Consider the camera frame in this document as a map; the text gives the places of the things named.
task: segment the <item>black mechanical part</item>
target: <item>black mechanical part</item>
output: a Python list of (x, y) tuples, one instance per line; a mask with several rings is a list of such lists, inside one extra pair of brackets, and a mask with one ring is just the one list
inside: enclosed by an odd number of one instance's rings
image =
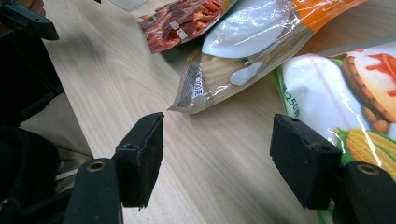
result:
[(345, 167), (343, 183), (359, 223), (396, 223), (396, 182), (385, 170), (353, 161)]
[(78, 168), (64, 224), (79, 223), (122, 223), (113, 160), (88, 161)]
[(0, 3), (0, 21), (17, 33), (38, 35), (47, 40), (58, 40), (52, 21), (16, 2)]
[(124, 207), (147, 207), (163, 159), (163, 114), (140, 119), (116, 147), (120, 199)]
[(303, 122), (276, 114), (270, 155), (303, 208), (327, 209), (341, 151)]
[(341, 150), (302, 121), (275, 115), (270, 155), (303, 208), (327, 210), (333, 200), (334, 224), (396, 223), (393, 178), (363, 161), (342, 166)]

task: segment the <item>plastic food package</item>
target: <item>plastic food package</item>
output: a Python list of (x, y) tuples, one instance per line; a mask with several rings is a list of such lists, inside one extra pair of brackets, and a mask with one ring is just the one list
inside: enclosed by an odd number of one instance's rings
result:
[(163, 52), (181, 75), (169, 110), (193, 114), (231, 97), (292, 57), (328, 21), (364, 2), (236, 2), (203, 36)]
[(341, 163), (366, 161), (396, 181), (396, 35), (291, 58), (274, 78), (286, 114), (338, 146)]
[(207, 31), (237, 0), (176, 0), (139, 17), (151, 53), (186, 43)]

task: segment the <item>corn cob illustration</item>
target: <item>corn cob illustration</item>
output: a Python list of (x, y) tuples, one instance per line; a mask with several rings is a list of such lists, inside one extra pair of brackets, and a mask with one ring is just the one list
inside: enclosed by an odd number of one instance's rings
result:
[(355, 161), (366, 161), (386, 170), (396, 180), (396, 141), (384, 134), (351, 129), (348, 132), (337, 128), (340, 137), (339, 147), (346, 156)]

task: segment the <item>clear plastic bag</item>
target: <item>clear plastic bag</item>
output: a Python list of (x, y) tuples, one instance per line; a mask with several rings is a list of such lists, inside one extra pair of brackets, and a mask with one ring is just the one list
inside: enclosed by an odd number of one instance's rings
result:
[(233, 96), (292, 57), (332, 18), (365, 1), (238, 1), (205, 36), (164, 54), (171, 59), (182, 52), (185, 59), (183, 69), (170, 63), (181, 80), (169, 110), (198, 113)]

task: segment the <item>table surface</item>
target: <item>table surface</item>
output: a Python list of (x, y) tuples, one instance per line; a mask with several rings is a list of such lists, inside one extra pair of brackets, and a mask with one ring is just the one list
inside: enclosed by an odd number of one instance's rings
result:
[[(108, 0), (45, 1), (60, 35), (45, 41), (95, 158), (143, 116), (163, 112), (164, 157), (148, 207), (123, 209), (125, 223), (317, 223), (269, 156), (282, 105), (271, 76), (195, 115), (168, 111), (179, 75), (150, 54), (138, 16), (170, 0), (124, 11)], [(298, 53), (356, 44), (396, 30), (394, 0), (372, 0), (340, 15)]]

